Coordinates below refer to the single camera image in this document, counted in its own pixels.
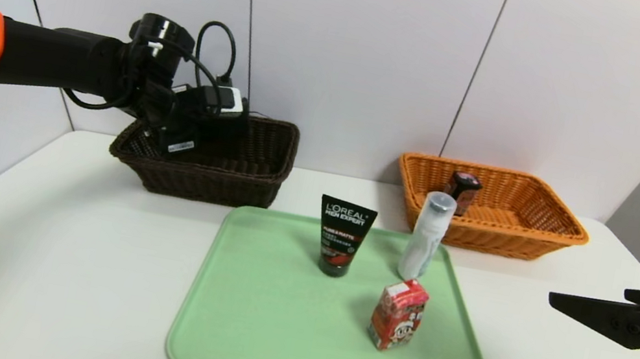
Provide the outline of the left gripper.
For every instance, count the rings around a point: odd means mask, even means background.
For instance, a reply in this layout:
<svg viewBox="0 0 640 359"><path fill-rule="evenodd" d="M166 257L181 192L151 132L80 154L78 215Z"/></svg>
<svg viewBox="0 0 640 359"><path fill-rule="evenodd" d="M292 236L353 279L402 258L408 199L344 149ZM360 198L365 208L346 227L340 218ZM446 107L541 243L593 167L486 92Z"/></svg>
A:
<svg viewBox="0 0 640 359"><path fill-rule="evenodd" d="M195 148L206 106L197 89L180 91L148 84L141 105L143 131L160 154Z"/></svg>

